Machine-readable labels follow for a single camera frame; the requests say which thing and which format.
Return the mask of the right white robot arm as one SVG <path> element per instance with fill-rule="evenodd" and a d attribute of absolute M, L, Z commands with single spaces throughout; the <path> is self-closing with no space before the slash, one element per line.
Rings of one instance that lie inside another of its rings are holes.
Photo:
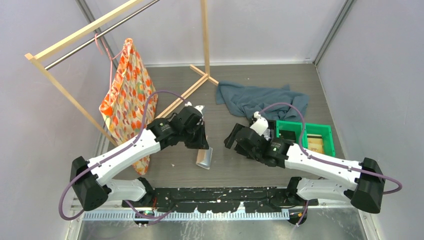
<path fill-rule="evenodd" d="M 269 167 L 300 170 L 321 177 L 292 177 L 285 190 L 285 198 L 291 205 L 327 199 L 349 202 L 367 213 L 380 213 L 386 181 L 375 160 L 366 157 L 359 162 L 312 152 L 290 138 L 275 134 L 267 137 L 269 130 L 266 120 L 258 120 L 251 126 L 237 123 L 224 140 L 224 146 Z"/>

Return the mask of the beige leather card holder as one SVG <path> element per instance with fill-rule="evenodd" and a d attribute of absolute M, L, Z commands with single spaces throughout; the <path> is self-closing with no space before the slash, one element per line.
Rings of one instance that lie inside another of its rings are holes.
<path fill-rule="evenodd" d="M 209 170 L 212 162 L 212 153 L 212 147 L 209 149 L 199 149 L 196 157 L 196 165 L 203 169 Z"/>

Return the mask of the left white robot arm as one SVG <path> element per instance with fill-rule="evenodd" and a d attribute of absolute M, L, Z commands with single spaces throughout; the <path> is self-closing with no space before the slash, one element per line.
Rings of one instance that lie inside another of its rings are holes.
<path fill-rule="evenodd" d="M 140 135 L 102 155 L 72 161 L 70 182 L 82 209 L 92 211 L 108 201 L 133 201 L 141 207 L 153 202 L 147 180 L 118 180 L 114 177 L 138 160 L 169 146 L 184 143 L 188 149 L 207 150 L 204 106 L 186 104 L 169 118 L 157 118 Z"/>

